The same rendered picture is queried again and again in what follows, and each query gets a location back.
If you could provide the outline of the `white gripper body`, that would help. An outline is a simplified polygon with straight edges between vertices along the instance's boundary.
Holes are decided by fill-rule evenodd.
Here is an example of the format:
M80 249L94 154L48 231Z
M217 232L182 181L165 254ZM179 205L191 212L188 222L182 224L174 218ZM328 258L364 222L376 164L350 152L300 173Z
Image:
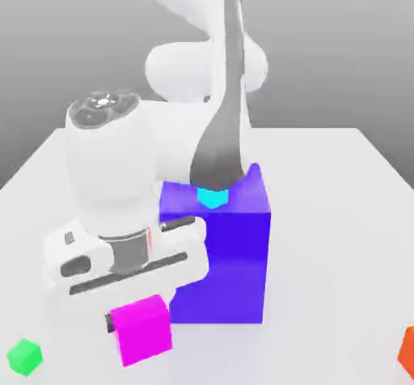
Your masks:
M48 317L71 321L160 295L170 303L183 286L209 271L204 224L155 224L99 237L67 224L44 240Z

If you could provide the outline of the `small magenta cube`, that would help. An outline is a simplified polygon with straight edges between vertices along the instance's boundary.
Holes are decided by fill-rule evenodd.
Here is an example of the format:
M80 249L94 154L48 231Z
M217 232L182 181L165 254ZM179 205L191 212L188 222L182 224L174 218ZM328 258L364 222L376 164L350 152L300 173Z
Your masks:
M170 313L160 295L109 311L123 367L172 349Z

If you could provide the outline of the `small green cube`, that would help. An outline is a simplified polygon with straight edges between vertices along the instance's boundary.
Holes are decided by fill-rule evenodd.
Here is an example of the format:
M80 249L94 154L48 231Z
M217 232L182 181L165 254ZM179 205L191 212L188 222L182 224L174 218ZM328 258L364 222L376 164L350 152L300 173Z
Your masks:
M21 339L6 354L10 368L22 376L28 377L43 361L43 354L38 344Z

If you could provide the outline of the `small cyan cube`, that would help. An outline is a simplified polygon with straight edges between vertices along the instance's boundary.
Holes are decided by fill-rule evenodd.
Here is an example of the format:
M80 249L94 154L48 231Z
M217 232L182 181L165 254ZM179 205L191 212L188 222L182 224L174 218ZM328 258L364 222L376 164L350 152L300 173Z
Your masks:
M214 191L207 188L197 189L197 200L208 209L216 209L229 201L229 190Z

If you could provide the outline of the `small orange cube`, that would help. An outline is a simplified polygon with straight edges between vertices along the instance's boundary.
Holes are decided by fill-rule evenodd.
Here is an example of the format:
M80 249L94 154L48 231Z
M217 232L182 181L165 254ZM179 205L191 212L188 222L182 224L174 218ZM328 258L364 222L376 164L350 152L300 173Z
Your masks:
M414 380L414 325L405 330L397 360Z

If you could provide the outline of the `large blue box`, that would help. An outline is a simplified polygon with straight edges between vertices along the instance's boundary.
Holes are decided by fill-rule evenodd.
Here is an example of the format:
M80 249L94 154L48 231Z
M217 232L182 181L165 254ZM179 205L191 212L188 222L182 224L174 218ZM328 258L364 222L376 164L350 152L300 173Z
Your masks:
M186 215L206 223L209 272L176 291L174 324L259 324L264 314L271 207L260 166L229 190L227 204L209 209L195 187L166 182L160 197L162 222Z

